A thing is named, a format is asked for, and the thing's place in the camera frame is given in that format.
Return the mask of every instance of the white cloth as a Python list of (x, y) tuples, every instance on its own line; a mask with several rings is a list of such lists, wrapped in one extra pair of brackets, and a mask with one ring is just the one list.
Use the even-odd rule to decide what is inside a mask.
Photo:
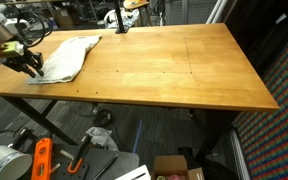
[(100, 37), (80, 36), (64, 41), (44, 63), (44, 76), (36, 74), (35, 78), (28, 80), (28, 84), (72, 81), (83, 66), (85, 54), (98, 43)]

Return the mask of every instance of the black metal table leg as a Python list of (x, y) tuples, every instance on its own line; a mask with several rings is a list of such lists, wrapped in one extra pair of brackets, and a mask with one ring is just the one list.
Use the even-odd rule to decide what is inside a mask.
[(231, 128), (231, 124), (238, 115), (238, 111), (205, 110), (206, 137), (195, 159), (203, 161), (211, 153), (222, 135)]
[(13, 106), (21, 110), (28, 117), (32, 118), (39, 125), (47, 129), (48, 131), (55, 134), (57, 137), (65, 141), (70, 145), (77, 145), (77, 143), (68, 137), (63, 131), (61, 131), (58, 127), (56, 127), (53, 123), (51, 123), (46, 117), (44, 117), (41, 113), (36, 111), (30, 104), (28, 104), (24, 99), (19, 97), (7, 97), (2, 96), (6, 101), (11, 103)]

